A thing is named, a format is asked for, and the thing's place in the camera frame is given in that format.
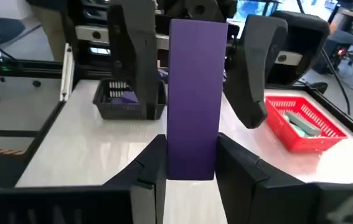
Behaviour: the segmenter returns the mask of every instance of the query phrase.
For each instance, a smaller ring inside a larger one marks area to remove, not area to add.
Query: red basket
[[[346,138],[346,134],[303,97],[266,96],[266,109],[268,110],[266,122],[290,152],[323,152]],[[299,136],[283,117],[287,111],[294,112],[316,125],[321,129],[321,135]]]

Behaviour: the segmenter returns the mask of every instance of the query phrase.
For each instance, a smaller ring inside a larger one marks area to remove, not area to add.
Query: white tabletop
[[[82,80],[23,173],[17,187],[101,185],[126,167],[157,135],[166,132],[166,109],[157,121],[104,121],[92,104],[98,81]],[[219,131],[275,167],[304,182],[353,182],[353,133],[307,93],[305,96],[348,138],[323,154],[291,154],[266,123],[247,129],[222,97]],[[167,181],[164,223],[226,223],[216,180]]]

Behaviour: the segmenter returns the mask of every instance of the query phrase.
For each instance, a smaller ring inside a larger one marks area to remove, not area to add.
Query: floor
[[[31,28],[36,23],[26,25]],[[40,27],[24,38],[4,46],[4,50],[15,58],[32,60],[53,60],[47,38]],[[353,66],[341,63],[340,74],[351,103],[353,117]],[[341,90],[330,75],[319,75],[309,71],[304,77],[307,82],[325,81],[329,84],[325,96],[341,110],[346,111]],[[39,130],[58,102],[60,80],[41,79],[42,86],[35,88],[31,78],[6,78],[0,83],[0,129]]]

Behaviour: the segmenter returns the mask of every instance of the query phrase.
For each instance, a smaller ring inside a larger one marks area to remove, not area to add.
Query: black basket
[[[132,91],[124,82],[114,79],[103,79],[97,86],[93,103],[99,109],[103,119],[159,119],[166,105],[166,94],[163,82],[158,85],[158,100],[154,114],[148,114],[145,105],[136,103],[112,103],[126,91]]]

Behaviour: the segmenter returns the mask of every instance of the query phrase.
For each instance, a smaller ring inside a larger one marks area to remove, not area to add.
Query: purple rectangular board
[[[214,178],[226,38],[225,23],[171,21],[168,179]]]

